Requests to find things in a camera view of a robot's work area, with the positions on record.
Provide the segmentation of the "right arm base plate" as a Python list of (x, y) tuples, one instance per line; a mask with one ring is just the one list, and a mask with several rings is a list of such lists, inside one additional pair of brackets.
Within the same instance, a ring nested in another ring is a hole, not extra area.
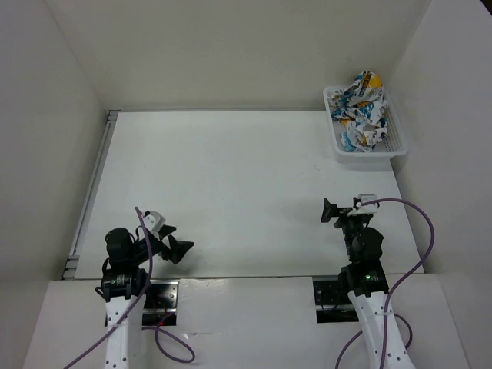
[(312, 284), (318, 324), (358, 322), (354, 306), (337, 278), (314, 278)]

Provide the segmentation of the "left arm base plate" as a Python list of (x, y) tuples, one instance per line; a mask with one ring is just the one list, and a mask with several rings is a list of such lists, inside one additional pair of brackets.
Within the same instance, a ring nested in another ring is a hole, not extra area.
[(143, 327), (176, 325), (178, 287), (178, 281), (156, 281), (151, 284), (143, 309)]

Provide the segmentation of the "printed white shorts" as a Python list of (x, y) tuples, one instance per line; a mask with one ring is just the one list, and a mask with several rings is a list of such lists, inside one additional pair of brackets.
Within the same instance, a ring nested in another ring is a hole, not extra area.
[(363, 71), (350, 87), (328, 95), (333, 121), (344, 127), (341, 144), (348, 152), (370, 152), (387, 137), (388, 108), (385, 88), (379, 75)]

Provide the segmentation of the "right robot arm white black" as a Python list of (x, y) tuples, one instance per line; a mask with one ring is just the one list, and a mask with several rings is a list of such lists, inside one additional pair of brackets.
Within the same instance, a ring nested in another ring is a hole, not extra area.
[(361, 325), (370, 368), (413, 368), (408, 348), (397, 326), (396, 314), (387, 301), (390, 288), (382, 267), (384, 236), (369, 226), (377, 206), (363, 206), (374, 195), (360, 195), (349, 208), (324, 199), (321, 222), (335, 219), (334, 227), (342, 230), (349, 264), (341, 269), (338, 296), (351, 302)]

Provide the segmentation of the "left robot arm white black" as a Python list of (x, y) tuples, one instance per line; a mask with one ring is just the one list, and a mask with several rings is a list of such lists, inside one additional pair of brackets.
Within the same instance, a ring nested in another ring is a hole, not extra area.
[(172, 264), (181, 262), (194, 242), (178, 240), (174, 231), (176, 227), (168, 225), (157, 230), (138, 226), (136, 234), (116, 228), (105, 236), (108, 258), (99, 290), (106, 310), (106, 368), (139, 368), (142, 364), (143, 311), (151, 303), (154, 289), (152, 270), (141, 265), (153, 262), (156, 254)]

